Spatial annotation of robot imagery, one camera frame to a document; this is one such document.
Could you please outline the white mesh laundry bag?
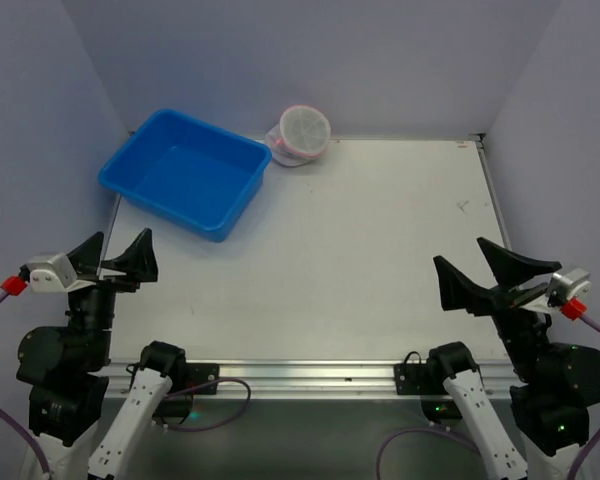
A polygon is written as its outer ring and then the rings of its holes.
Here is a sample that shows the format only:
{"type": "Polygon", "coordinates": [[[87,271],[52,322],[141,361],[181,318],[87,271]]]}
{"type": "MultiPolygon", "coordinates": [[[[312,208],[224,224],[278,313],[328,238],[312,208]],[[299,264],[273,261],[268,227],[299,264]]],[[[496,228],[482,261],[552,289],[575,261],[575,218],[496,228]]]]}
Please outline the white mesh laundry bag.
{"type": "Polygon", "coordinates": [[[331,125],[321,111],[308,105],[293,105],[281,114],[264,143],[278,164],[295,168],[321,157],[330,139],[331,125]]]}

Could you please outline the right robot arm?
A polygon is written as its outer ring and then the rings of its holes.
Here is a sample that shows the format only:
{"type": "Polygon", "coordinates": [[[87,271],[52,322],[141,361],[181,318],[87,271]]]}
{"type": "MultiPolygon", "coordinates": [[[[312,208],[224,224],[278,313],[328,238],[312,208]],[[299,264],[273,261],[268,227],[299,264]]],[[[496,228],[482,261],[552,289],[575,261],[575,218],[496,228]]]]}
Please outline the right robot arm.
{"type": "Polygon", "coordinates": [[[426,368],[451,396],[491,479],[574,479],[600,429],[590,431],[590,407],[600,404],[600,350],[552,342],[551,317],[585,321],[589,272],[514,253],[480,237],[496,281],[474,283],[443,256],[434,257],[441,307],[493,321],[520,385],[510,388],[511,411],[525,450],[501,425],[480,369],[461,342],[430,350],[426,368]]]}

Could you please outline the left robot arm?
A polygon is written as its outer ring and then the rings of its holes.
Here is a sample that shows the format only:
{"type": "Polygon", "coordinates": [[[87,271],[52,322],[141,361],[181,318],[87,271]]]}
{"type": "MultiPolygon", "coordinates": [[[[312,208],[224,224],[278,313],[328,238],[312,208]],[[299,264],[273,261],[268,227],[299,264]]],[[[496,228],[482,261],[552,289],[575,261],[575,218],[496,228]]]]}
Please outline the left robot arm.
{"type": "Polygon", "coordinates": [[[18,347],[16,377],[31,385],[29,430],[49,479],[122,479],[141,435],[166,394],[182,386],[182,348],[153,341],[142,349],[131,386],[100,444],[93,443],[109,386],[116,298],[158,279],[152,231],[142,230],[116,258],[101,257],[97,232],[69,253],[38,255],[21,269],[36,293],[64,293],[64,326],[41,326],[18,347]]]}

